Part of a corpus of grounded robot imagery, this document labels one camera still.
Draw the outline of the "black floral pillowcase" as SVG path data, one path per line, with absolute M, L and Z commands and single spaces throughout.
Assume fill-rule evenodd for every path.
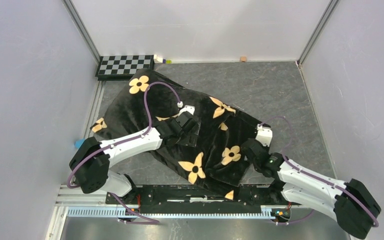
M 260 121 L 213 96 L 184 88 L 154 70 L 141 69 L 91 131 L 105 140 L 136 133 L 149 124 L 177 117 L 178 101 L 195 107 L 194 115 L 201 122 L 197 145 L 163 147 L 151 155 L 189 183 L 237 199 L 251 164 L 241 145 L 256 137 Z

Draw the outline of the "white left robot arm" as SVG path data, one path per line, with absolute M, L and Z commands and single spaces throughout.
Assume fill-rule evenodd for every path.
M 80 188 L 84 194 L 98 190 L 116 194 L 125 204 L 133 203 L 137 190 L 127 176 L 113 172 L 110 168 L 132 156 L 156 151 L 164 147 L 184 145 L 195 147 L 201 122 L 194 116 L 195 108 L 187 105 L 178 116 L 155 123 L 123 137 L 98 141 L 89 137 L 83 141 L 69 162 L 73 181 L 72 188 Z

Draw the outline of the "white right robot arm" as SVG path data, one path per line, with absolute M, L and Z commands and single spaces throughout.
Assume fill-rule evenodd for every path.
M 361 240 L 379 227 L 382 209 L 363 182 L 354 178 L 346 182 L 312 171 L 279 152 L 269 153 L 256 139 L 248 139 L 240 150 L 257 172 L 274 179 L 268 191 L 273 203 L 309 207 Z

